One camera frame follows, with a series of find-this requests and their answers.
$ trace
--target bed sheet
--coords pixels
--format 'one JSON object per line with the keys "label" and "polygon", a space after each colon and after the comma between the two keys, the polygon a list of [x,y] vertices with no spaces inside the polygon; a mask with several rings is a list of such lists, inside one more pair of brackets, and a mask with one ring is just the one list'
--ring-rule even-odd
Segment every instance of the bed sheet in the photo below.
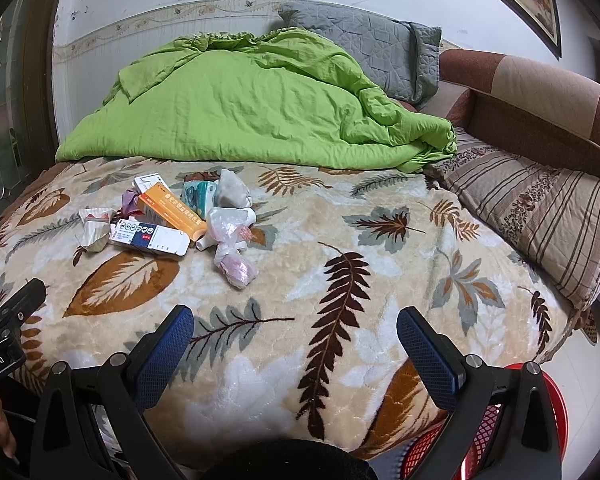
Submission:
{"label": "bed sheet", "polygon": [[[134,176],[185,180],[229,168],[258,220],[246,251],[260,274],[232,288],[213,249],[179,260],[78,246],[78,210],[120,207]],[[445,416],[395,334],[416,306],[463,353],[488,364],[542,361],[570,304],[457,197],[423,176],[274,164],[96,158],[67,167],[0,227],[0,305],[29,278],[45,304],[23,325],[40,389],[50,366],[129,351],[176,304],[194,336],[173,382],[145,412],[174,460],[204,469],[267,438],[315,438],[371,458]]]}

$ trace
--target orange box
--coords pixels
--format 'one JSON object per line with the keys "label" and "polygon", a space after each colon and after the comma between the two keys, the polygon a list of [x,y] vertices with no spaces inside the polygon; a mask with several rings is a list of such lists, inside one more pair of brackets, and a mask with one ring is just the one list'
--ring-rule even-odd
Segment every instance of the orange box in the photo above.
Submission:
{"label": "orange box", "polygon": [[138,197],[138,208],[156,225],[179,229],[195,242],[206,232],[202,221],[162,184],[155,184]]}

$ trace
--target brown sofa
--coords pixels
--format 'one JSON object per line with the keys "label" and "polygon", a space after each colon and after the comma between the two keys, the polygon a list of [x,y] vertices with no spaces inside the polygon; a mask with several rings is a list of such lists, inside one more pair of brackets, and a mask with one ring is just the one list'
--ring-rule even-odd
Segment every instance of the brown sofa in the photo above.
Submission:
{"label": "brown sofa", "polygon": [[440,88],[419,111],[556,168],[600,177],[600,85],[516,56],[477,50],[440,55]]}

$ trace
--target blanket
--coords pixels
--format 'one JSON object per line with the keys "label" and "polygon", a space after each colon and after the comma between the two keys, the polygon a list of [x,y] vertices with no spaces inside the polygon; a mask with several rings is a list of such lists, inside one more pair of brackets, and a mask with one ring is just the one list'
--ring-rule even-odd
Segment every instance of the blanket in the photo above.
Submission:
{"label": "blanket", "polygon": [[300,28],[178,38],[123,68],[57,160],[251,160],[411,172],[455,153],[444,119],[392,102],[330,40]]}
{"label": "blanket", "polygon": [[[78,246],[78,210],[120,207],[134,176],[159,172],[179,193],[222,168],[249,186],[258,219],[245,290],[214,249],[180,259]],[[323,440],[370,458],[445,416],[395,331],[416,306],[463,353],[490,365],[542,361],[570,304],[541,272],[421,174],[142,157],[72,164],[0,227],[0,306],[26,280],[47,286],[22,327],[40,389],[50,367],[130,351],[176,304],[196,328],[173,381],[145,417],[175,460],[207,468],[278,437]]]}

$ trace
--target blue gripper pad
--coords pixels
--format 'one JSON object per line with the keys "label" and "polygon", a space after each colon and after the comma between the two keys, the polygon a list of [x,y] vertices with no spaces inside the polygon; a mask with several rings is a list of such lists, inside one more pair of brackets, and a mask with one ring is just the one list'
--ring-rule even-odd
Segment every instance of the blue gripper pad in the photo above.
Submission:
{"label": "blue gripper pad", "polygon": [[462,354],[448,338],[442,339],[414,306],[400,311],[397,330],[433,402],[441,410],[452,412],[464,384]]}
{"label": "blue gripper pad", "polygon": [[178,305],[160,326],[146,334],[129,354],[127,378],[140,413],[154,407],[180,362],[193,336],[193,314]]}

